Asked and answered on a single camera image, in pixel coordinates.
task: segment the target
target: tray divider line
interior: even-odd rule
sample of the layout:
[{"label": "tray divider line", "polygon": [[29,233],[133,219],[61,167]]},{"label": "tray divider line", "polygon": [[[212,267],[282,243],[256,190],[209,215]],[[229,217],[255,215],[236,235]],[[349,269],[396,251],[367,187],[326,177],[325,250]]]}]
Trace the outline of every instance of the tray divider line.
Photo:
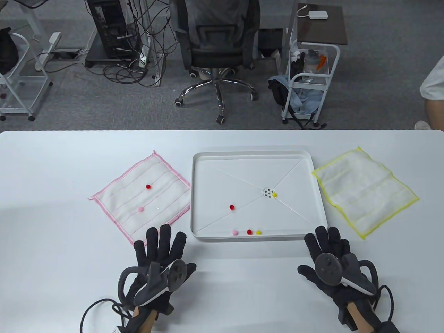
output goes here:
[{"label": "tray divider line", "polygon": [[232,174],[229,174],[229,173],[227,173],[227,172],[225,172],[225,171],[223,171],[223,170],[220,170],[220,169],[218,169],[218,168],[215,168],[214,166],[211,166],[211,165],[208,165],[208,164],[202,163],[201,161],[198,161],[198,163],[200,163],[200,164],[202,164],[202,165],[204,165],[204,166],[206,166],[206,167],[209,167],[209,168],[211,168],[211,169],[214,169],[214,170],[216,170],[216,171],[222,172],[223,174],[226,174],[227,176],[229,176],[229,177],[231,177],[231,178],[234,178],[234,179],[237,179],[237,180],[239,180],[239,181],[241,181],[241,182],[244,182],[245,184],[248,184],[248,185],[254,186],[254,187],[260,189],[261,191],[263,190],[262,188],[260,188],[260,187],[258,187],[258,186],[256,186],[256,185],[254,185],[254,184],[251,184],[251,183],[249,183],[249,182],[247,182],[247,181],[245,181],[245,180],[243,180],[243,179],[240,179],[240,178],[238,178],[238,177],[235,177],[235,176],[233,176]]},{"label": "tray divider line", "polygon": [[290,171],[288,171],[287,172],[287,174],[284,176],[284,178],[282,178],[281,180],[280,180],[280,182],[279,183],[277,183],[275,186],[274,186],[274,189],[276,189],[276,187],[280,184],[280,183],[282,183],[282,181],[290,174],[290,172],[292,172],[293,170],[294,170],[294,168],[296,168],[297,167],[297,165],[300,163],[302,161],[302,159],[300,159],[295,165],[294,165],[294,167],[292,167],[291,169],[290,169]]},{"label": "tray divider line", "polygon": [[[247,204],[245,204],[245,205],[243,205],[242,207],[240,207],[239,209],[238,208],[236,208],[236,210],[241,210],[242,208],[245,208],[245,207],[247,207],[249,204],[252,204],[253,202],[255,202],[255,201],[257,201],[257,200],[259,200],[260,198],[262,198],[262,195],[259,197],[259,198],[256,198],[256,199],[254,199],[253,201],[250,201],[249,203],[247,203]],[[213,222],[211,222],[210,224],[207,224],[205,227],[203,227],[203,228],[200,228],[199,230],[197,230],[196,232],[199,232],[199,231],[201,231],[201,230],[203,230],[203,229],[205,229],[205,228],[207,228],[208,226],[211,226],[212,224],[214,224],[214,223],[216,223],[216,222],[218,222],[218,221],[220,221],[220,220],[222,220],[224,217],[226,217],[226,216],[228,216],[228,215],[230,215],[230,214],[232,214],[231,212],[229,212],[229,213],[227,213],[227,214],[225,214],[224,216],[222,216],[221,218],[218,218],[216,221],[213,221]]]},{"label": "tray divider line", "polygon": [[291,208],[290,206],[288,206],[285,202],[279,200],[278,198],[276,198],[282,205],[284,205],[285,207],[287,207],[288,209],[292,210],[293,212],[295,212],[297,215],[299,215],[300,217],[302,217],[304,220],[306,220],[309,224],[310,221],[307,220],[305,217],[303,217],[301,214],[299,214],[297,211],[295,211],[293,208]]}]

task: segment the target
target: computer tower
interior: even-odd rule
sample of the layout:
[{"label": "computer tower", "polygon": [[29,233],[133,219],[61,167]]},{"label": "computer tower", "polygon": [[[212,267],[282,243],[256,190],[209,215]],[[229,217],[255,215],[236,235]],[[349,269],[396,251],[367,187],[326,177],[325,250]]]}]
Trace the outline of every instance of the computer tower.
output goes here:
[{"label": "computer tower", "polygon": [[134,27],[128,26],[119,0],[87,0],[97,33],[108,59],[135,59],[140,43]]}]

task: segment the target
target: white shorts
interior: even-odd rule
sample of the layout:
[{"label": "white shorts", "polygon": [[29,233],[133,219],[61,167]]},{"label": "white shorts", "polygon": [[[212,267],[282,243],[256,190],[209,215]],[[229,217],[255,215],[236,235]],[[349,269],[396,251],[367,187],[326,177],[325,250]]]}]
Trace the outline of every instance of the white shorts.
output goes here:
[{"label": "white shorts", "polygon": [[419,90],[425,99],[444,100],[444,57],[438,61]]}]

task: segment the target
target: hand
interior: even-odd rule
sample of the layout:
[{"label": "hand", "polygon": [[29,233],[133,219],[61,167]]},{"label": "hand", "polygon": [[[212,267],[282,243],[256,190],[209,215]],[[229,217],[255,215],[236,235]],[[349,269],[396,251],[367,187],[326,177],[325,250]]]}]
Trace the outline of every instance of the hand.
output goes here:
[{"label": "hand", "polygon": [[[178,232],[176,238],[173,241],[173,245],[170,249],[171,242],[171,227],[165,224],[160,227],[160,235],[158,235],[155,227],[147,230],[147,251],[145,252],[145,246],[142,241],[134,242],[134,250],[136,252],[137,264],[139,267],[148,267],[151,262],[158,262],[160,264],[161,271],[165,269],[176,259],[181,259],[183,255],[183,249],[186,243],[186,235],[183,232]],[[196,271],[196,264],[187,264],[188,279],[192,273]],[[138,290],[147,282],[147,277],[139,274],[131,285],[128,294],[126,295],[126,303],[133,304],[133,299]],[[160,295],[152,302],[144,305],[144,310],[156,310],[163,314],[170,314],[173,311],[173,307],[169,304],[171,297],[170,292],[166,292]]]},{"label": "hand", "polygon": [[[350,253],[350,243],[346,239],[341,239],[339,230],[337,228],[329,228],[328,232],[323,226],[316,228],[316,236],[313,234],[307,234],[304,237],[305,243],[310,251],[311,258],[313,262],[321,253],[331,253],[335,255],[339,260],[345,254]],[[360,291],[352,287],[345,286],[343,284],[337,286],[326,285],[321,279],[316,275],[313,268],[301,265],[297,268],[299,274],[305,276],[307,280],[313,282],[316,287],[322,290],[325,294],[333,299],[333,302],[343,310],[351,302],[369,299],[370,303],[375,301],[375,297],[365,295]]]}]

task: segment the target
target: white tray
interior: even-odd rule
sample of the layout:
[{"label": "white tray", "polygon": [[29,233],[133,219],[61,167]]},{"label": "white tray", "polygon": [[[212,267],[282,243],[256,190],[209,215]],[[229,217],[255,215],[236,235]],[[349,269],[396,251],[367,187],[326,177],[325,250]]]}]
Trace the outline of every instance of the white tray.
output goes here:
[{"label": "white tray", "polygon": [[327,227],[313,170],[303,150],[196,154],[191,232],[207,242],[247,242],[302,239],[317,226]]}]

